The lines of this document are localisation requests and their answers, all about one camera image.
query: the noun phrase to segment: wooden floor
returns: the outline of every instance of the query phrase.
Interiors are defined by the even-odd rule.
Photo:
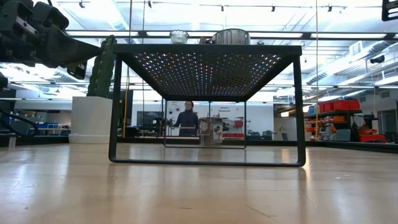
[[[297,157],[289,147],[118,146],[132,159]],[[293,169],[112,164],[104,145],[0,148],[0,223],[398,223],[398,155],[307,152]]]

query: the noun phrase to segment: perforated tabletop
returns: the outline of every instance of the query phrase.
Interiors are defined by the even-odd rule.
[[[165,100],[247,101],[301,46],[116,44],[114,53]]]

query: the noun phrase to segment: dark sweater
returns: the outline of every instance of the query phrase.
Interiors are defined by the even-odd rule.
[[[180,135],[179,136],[196,136],[197,135],[197,129],[199,128],[199,119],[198,115],[194,113],[192,110],[185,110],[184,112],[181,112],[178,115],[177,122],[174,127],[179,127],[181,124],[181,127],[195,127],[195,129],[180,129]]]

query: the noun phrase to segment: cactus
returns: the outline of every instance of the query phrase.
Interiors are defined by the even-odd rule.
[[[113,47],[116,43],[113,35],[101,43],[101,55],[95,58],[87,96],[108,97],[116,59],[115,54],[113,54]]]

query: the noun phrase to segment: person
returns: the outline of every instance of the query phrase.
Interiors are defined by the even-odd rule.
[[[192,101],[185,102],[185,111],[181,112],[178,115],[177,122],[175,122],[173,127],[179,127],[180,125],[182,127],[180,128],[180,137],[192,137],[197,135],[197,130],[199,128],[199,119],[198,115],[193,112]]]

